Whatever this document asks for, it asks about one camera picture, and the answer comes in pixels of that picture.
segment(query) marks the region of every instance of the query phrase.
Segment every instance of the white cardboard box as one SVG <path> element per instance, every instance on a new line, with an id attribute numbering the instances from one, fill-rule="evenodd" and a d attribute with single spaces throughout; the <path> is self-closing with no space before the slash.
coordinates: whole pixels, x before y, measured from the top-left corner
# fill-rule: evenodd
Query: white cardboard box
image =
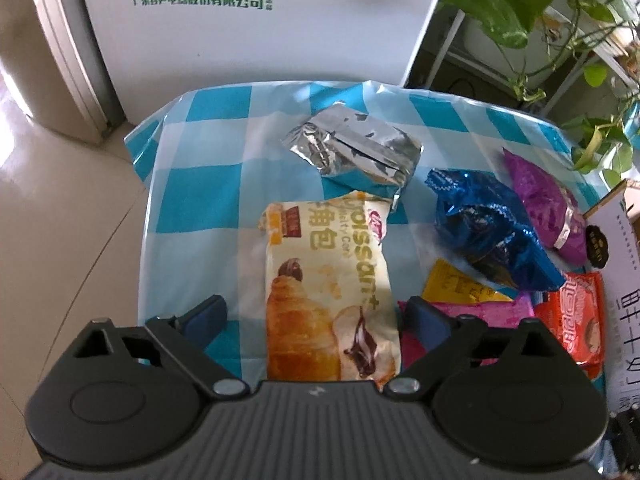
<path id="1" fill-rule="evenodd" d="M 132 124 L 180 94 L 286 80 L 403 85 L 438 0 L 85 0 Z"/>
<path id="2" fill-rule="evenodd" d="M 640 182 L 622 181 L 584 215 L 606 295 L 605 378 L 612 412 L 640 404 Z"/>

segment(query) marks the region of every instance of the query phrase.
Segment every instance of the screw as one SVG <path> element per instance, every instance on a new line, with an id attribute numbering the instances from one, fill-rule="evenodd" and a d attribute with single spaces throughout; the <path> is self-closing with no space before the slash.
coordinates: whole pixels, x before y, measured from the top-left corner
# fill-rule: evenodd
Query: screw
<path id="1" fill-rule="evenodd" d="M 411 395 L 420 389 L 420 383 L 411 377 L 396 377 L 388 383 L 389 389 L 398 395 Z"/>
<path id="2" fill-rule="evenodd" d="M 234 397 L 246 390 L 246 384 L 240 379 L 220 379 L 213 385 L 213 391 L 220 396 Z"/>

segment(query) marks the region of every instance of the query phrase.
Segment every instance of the blue foil wrapper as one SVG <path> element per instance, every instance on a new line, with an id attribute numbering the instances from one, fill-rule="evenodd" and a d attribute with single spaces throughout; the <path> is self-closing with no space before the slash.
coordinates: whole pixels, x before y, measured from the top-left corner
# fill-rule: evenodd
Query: blue foil wrapper
<path id="1" fill-rule="evenodd" d="M 562 286 L 512 189 L 480 171 L 431 170 L 426 183 L 438 195 L 440 236 L 489 280 L 528 292 Z"/>

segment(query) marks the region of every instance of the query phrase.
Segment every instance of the black label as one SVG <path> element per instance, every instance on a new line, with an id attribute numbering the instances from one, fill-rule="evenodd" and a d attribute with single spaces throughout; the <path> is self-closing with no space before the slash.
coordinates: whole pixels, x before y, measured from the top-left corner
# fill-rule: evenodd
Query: black label
<path id="1" fill-rule="evenodd" d="M 609 261 L 607 237 L 597 225 L 587 225 L 587 257 L 593 267 L 603 269 Z"/>

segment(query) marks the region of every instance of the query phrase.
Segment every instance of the chocolate filling image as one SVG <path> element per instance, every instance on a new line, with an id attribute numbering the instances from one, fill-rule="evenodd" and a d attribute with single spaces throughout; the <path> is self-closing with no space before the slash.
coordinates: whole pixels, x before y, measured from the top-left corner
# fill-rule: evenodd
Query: chocolate filling image
<path id="1" fill-rule="evenodd" d="M 298 258 L 289 258 L 278 269 L 278 276 L 291 276 L 299 282 L 302 281 L 302 267 Z"/>
<path id="2" fill-rule="evenodd" d="M 353 335 L 353 345 L 344 353 L 353 359 L 361 378 L 373 375 L 376 371 L 376 347 L 375 339 L 367 332 L 364 313 L 360 307 L 360 319 Z"/>
<path id="3" fill-rule="evenodd" d="M 584 329 L 584 339 L 589 347 L 589 352 L 595 354 L 600 351 L 600 324 L 590 319 Z"/>

